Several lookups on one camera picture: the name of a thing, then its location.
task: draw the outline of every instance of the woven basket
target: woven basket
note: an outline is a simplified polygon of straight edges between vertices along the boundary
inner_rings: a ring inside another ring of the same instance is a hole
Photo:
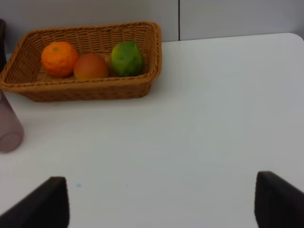
[[[139,76],[59,79],[48,76],[41,65],[41,53],[52,41],[70,42],[80,55],[94,52],[109,59],[113,47],[125,40],[136,41],[142,51],[144,69]],[[160,26],[146,21],[32,31],[20,40],[4,67],[0,88],[38,102],[143,97],[162,69],[161,41]]]

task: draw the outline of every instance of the gray wall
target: gray wall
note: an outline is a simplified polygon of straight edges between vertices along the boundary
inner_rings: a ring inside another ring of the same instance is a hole
[[[178,0],[1,0],[7,52],[39,28],[153,20],[178,40]],[[304,37],[304,0],[180,0],[180,39],[293,32]]]
[[[57,26],[158,22],[163,41],[178,40],[178,0],[1,0],[7,52],[26,32]]]
[[[304,37],[304,0],[180,0],[180,39],[293,32]]]

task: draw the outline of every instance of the white table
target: white table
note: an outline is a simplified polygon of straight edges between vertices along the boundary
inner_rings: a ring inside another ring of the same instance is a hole
[[[65,176],[72,228],[256,228],[258,171],[304,190],[304,42],[293,34],[163,43],[142,99],[7,97],[26,139],[0,155],[0,213]]]

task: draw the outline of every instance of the green lime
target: green lime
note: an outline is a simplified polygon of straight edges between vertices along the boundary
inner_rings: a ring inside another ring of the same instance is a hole
[[[143,69],[143,55],[135,41],[117,44],[111,53],[112,69],[119,76],[137,76]]]

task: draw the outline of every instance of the plastic cup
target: plastic cup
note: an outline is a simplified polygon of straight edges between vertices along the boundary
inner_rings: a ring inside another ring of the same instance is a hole
[[[10,152],[23,141],[23,127],[0,90],[0,152]]]

